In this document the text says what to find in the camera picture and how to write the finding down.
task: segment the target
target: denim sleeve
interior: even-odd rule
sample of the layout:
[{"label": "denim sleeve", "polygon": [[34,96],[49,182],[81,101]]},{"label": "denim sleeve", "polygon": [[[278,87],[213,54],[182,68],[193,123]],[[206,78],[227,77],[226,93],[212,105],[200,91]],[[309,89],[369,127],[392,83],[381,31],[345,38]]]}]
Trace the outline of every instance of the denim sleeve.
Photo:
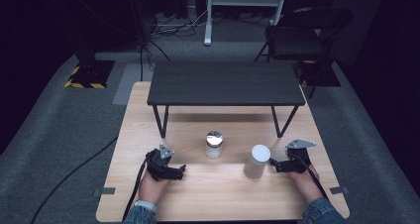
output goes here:
[{"label": "denim sleeve", "polygon": [[331,202],[324,197],[316,199],[306,207],[303,220],[307,224],[347,223]]},{"label": "denim sleeve", "polygon": [[148,208],[134,206],[130,209],[123,224],[156,224],[155,214]]}]

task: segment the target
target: table top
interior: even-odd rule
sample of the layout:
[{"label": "table top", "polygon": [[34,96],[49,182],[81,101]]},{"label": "table top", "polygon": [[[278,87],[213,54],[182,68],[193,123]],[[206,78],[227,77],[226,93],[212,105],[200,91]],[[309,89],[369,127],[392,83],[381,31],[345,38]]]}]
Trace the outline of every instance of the table top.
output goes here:
[{"label": "table top", "polygon": [[302,106],[291,66],[268,62],[158,62],[149,105]]},{"label": "table top", "polygon": [[[186,164],[186,171],[157,204],[158,221],[301,219],[306,204],[286,173],[277,173],[270,165],[261,178],[248,178],[243,172],[254,145],[266,145],[273,159],[284,161],[285,145],[294,139],[317,144],[308,148],[311,162],[332,204],[349,216],[344,195],[330,191],[339,184],[308,105],[298,109],[282,138],[272,129],[272,114],[266,106],[175,106],[169,117],[171,133],[162,138],[153,108],[147,104],[150,86],[138,82],[133,87],[104,184],[115,188],[115,193],[101,195],[99,221],[121,221],[146,153],[159,144],[175,151],[169,166]],[[280,123],[291,109],[277,108]],[[205,151],[206,135],[213,130],[224,135],[217,160],[207,159]]]}]

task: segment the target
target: table leg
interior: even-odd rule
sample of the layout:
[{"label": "table leg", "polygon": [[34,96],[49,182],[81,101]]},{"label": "table leg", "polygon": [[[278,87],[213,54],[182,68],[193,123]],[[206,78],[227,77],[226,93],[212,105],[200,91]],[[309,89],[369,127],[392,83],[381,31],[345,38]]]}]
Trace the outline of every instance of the table leg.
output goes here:
[{"label": "table leg", "polygon": [[160,116],[158,114],[158,106],[157,105],[153,105],[154,107],[154,112],[155,112],[155,117],[157,118],[157,127],[158,127],[158,131],[160,132],[160,136],[162,138],[164,138],[166,136],[166,125],[167,125],[167,116],[168,116],[168,111],[169,111],[169,105],[166,105],[164,108],[164,117],[163,117],[163,125],[161,124],[160,121]]},{"label": "table leg", "polygon": [[271,106],[272,119],[274,120],[275,132],[277,133],[278,138],[281,138],[284,135],[284,132],[286,131],[288,125],[290,124],[291,119],[294,117],[294,114],[296,113],[297,108],[299,108],[299,106],[294,106],[293,107],[293,110],[291,111],[289,117],[287,118],[286,123],[284,124],[283,129],[280,132],[280,128],[278,127],[277,115],[275,114],[274,106]]}]

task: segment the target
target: hand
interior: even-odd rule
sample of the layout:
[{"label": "hand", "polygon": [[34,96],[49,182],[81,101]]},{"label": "hand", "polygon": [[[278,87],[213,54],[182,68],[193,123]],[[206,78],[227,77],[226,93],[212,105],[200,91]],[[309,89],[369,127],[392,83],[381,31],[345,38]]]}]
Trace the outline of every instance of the hand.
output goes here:
[{"label": "hand", "polygon": [[153,204],[158,203],[170,182],[170,179],[155,181],[152,175],[146,171],[139,185],[139,199]]},{"label": "hand", "polygon": [[[315,176],[319,179],[319,175],[315,167],[310,165],[309,168],[313,171]],[[323,197],[321,191],[319,190],[318,186],[315,184],[308,170],[306,170],[303,173],[298,173],[294,171],[288,172],[287,175],[294,181],[294,184],[296,185],[297,189],[305,198],[306,203],[309,204],[315,199]]]}]

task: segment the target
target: cable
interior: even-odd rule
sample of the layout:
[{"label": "cable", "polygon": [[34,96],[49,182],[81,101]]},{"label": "cable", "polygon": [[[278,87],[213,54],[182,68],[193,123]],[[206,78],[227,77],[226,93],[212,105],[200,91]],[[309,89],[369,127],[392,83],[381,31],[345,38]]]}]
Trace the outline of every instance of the cable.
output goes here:
[{"label": "cable", "polygon": [[251,18],[239,18],[238,19],[238,21],[240,21],[240,22],[243,22],[243,23],[247,23],[247,24],[258,24],[262,19],[263,19],[263,15],[261,15],[260,16],[260,18],[259,19],[257,19],[255,22],[248,22],[248,21],[246,21],[246,20],[250,20],[250,19],[253,19],[253,18],[255,18],[256,16],[253,16],[253,17],[251,17]]},{"label": "cable", "polygon": [[136,196],[136,193],[137,193],[137,189],[139,188],[140,179],[142,177],[143,170],[145,169],[146,161],[149,159],[150,155],[151,153],[146,154],[146,158],[143,161],[142,166],[140,167],[139,173],[137,173],[136,183],[134,184],[134,189],[133,189],[132,195],[130,196],[129,202],[127,203],[126,210],[124,211],[123,221],[126,219],[127,214],[129,214],[131,204],[133,203],[134,197]]},{"label": "cable", "polygon": [[143,81],[143,50],[139,49],[140,51],[140,81]]},{"label": "cable", "polygon": [[166,57],[167,61],[170,62],[170,59],[169,59],[169,57],[167,57],[166,53],[164,53],[163,50],[158,45],[156,45],[152,40],[150,40],[150,41],[153,45],[155,45],[155,47],[157,47],[163,53],[163,55]]},{"label": "cable", "polygon": [[89,10],[89,12],[90,13],[92,13],[96,18],[98,18],[100,21],[102,21],[102,23],[104,23],[104,24],[106,24],[107,26],[109,26],[109,27],[111,27],[112,29],[114,29],[114,30],[116,30],[117,32],[119,32],[119,33],[122,33],[122,34],[124,34],[124,35],[127,35],[127,36],[130,36],[130,37],[134,37],[134,38],[136,38],[137,36],[136,35],[133,35],[133,34],[131,34],[131,33],[127,33],[127,32],[124,32],[123,30],[121,30],[121,29],[118,29],[117,27],[115,27],[115,26],[113,26],[113,25],[111,25],[110,23],[108,23],[108,22],[106,22],[101,16],[99,16],[95,11],[93,11],[87,4],[85,4],[82,0],[77,0],[77,1],[79,1],[87,10]]},{"label": "cable", "polygon": [[148,53],[148,65],[150,71],[155,71],[155,66],[152,64],[152,53],[149,49],[145,48],[145,51]]},{"label": "cable", "polygon": [[[164,19],[167,19],[167,20],[166,20],[166,21],[160,21],[159,19],[161,19],[161,18],[164,18]],[[159,17],[159,18],[157,18],[157,22],[158,22],[158,23],[161,23],[161,24],[163,24],[163,25],[165,25],[165,24],[167,24],[167,23],[171,22],[174,18],[175,18],[175,17],[174,17],[173,15],[172,15],[172,16],[170,16],[169,18],[167,18],[167,17],[163,16],[163,17]]]},{"label": "cable", "polygon": [[316,177],[315,173],[312,171],[311,168],[309,168],[309,166],[306,164],[305,161],[303,161],[302,159],[300,159],[298,156],[296,156],[295,154],[290,154],[292,157],[294,157],[295,159],[299,160],[303,166],[306,167],[306,169],[308,170],[309,174],[311,175],[312,179],[314,180],[316,186],[319,188],[319,190],[321,191],[322,195],[327,198],[327,200],[330,200],[327,196],[327,193],[325,192],[324,188],[321,185],[321,182],[319,181],[319,179]]},{"label": "cable", "polygon": [[47,195],[47,197],[44,199],[43,203],[38,207],[37,211],[34,214],[34,217],[32,218],[31,224],[35,222],[35,219],[37,218],[38,214],[40,213],[41,209],[44,207],[44,205],[47,203],[47,201],[50,199],[50,197],[56,192],[56,190],[70,177],[72,176],[78,169],[86,165],[88,162],[92,161],[94,158],[96,158],[99,154],[101,154],[103,151],[105,151],[107,148],[109,148],[116,140],[118,139],[118,136],[115,137],[108,145],[106,145],[104,148],[102,148],[99,152],[97,152],[95,155],[87,159],[85,162],[80,164],[78,167],[76,167],[74,170],[72,170],[65,178],[62,179],[61,182],[59,182],[55,188]]},{"label": "cable", "polygon": [[[201,22],[201,18],[203,17],[203,15],[205,15],[206,12],[207,12],[207,10],[204,11],[200,16],[198,16],[195,19],[194,22],[191,22],[191,19],[188,17],[190,23],[162,30],[161,29],[162,27],[168,27],[167,25],[165,25],[166,23],[173,20],[173,18],[171,17],[168,21],[162,23],[162,25],[157,27],[157,29],[154,32],[151,33],[151,36],[154,36],[154,35],[159,35],[161,37],[177,36],[177,37],[183,38],[183,37],[190,37],[192,35],[195,35],[196,34],[195,28],[205,25],[205,24],[199,24],[199,22]],[[190,32],[190,31],[193,31],[193,33],[191,33],[189,35],[180,35],[179,34],[179,33],[186,33],[186,32]]]}]

